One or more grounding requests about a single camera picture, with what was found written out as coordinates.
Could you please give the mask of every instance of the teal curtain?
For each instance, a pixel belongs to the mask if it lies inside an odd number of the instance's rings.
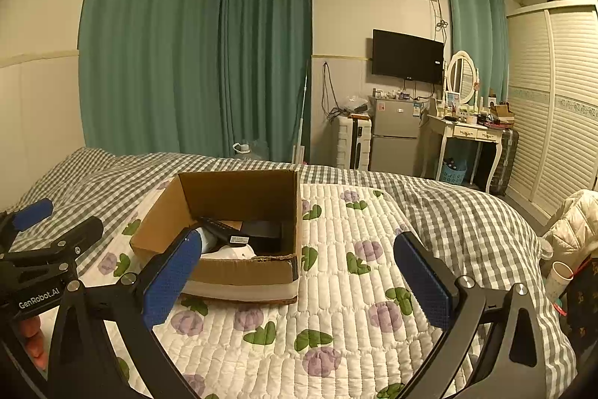
[[[220,156],[219,0],[84,0],[80,100],[86,143],[115,154]]]
[[[505,100],[508,83],[508,39],[505,0],[450,0],[453,54],[469,53],[480,72],[479,95],[494,90]]]
[[[311,53],[312,0],[221,0],[225,140],[262,140],[271,160],[291,159]],[[307,148],[310,112],[308,91],[303,124]]]

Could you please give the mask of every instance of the mirror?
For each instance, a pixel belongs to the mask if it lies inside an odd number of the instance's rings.
[[[474,62],[466,51],[453,55],[447,70],[446,85],[449,92],[458,92],[460,103],[469,103],[479,83]]]

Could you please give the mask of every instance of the freezer door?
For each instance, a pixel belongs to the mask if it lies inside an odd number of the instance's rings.
[[[417,139],[401,137],[372,137],[370,171],[414,175]]]
[[[417,137],[419,115],[413,115],[413,102],[376,100],[374,131],[376,136]]]

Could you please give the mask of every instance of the vanity table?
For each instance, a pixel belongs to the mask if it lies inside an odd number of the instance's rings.
[[[430,129],[430,134],[428,134],[428,137],[424,139],[424,156],[421,177],[425,177],[426,168],[428,167],[428,161],[430,157],[429,138],[432,137],[433,134],[440,134],[443,137],[443,141],[440,145],[440,155],[438,157],[438,169],[436,170],[435,178],[436,181],[440,180],[440,172],[442,170],[444,161],[444,150],[446,149],[447,139],[449,137],[457,137],[458,139],[466,139],[478,142],[478,149],[475,153],[474,168],[471,172],[471,178],[469,179],[471,184],[474,182],[475,172],[478,169],[478,163],[480,162],[482,143],[491,142],[496,144],[496,156],[494,156],[494,162],[492,163],[492,168],[490,168],[490,174],[488,175],[488,181],[486,182],[486,193],[489,193],[490,182],[492,181],[492,177],[494,176],[494,172],[496,171],[496,167],[498,166],[498,162],[500,160],[500,154],[502,153],[502,129],[491,129],[485,125],[479,124],[451,122],[446,121],[441,117],[432,115],[428,116],[427,126]]]

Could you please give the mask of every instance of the white quilted pad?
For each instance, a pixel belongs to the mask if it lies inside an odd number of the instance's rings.
[[[114,233],[82,277],[87,286],[138,271],[130,235],[165,186],[151,191]],[[248,306],[183,295],[154,327],[204,399],[394,399],[441,335],[394,263],[395,235],[414,232],[396,202],[365,187],[309,184],[301,193],[303,259],[295,304]],[[107,326],[130,385],[149,395],[115,325]],[[447,394],[461,389],[470,373],[466,358]]]

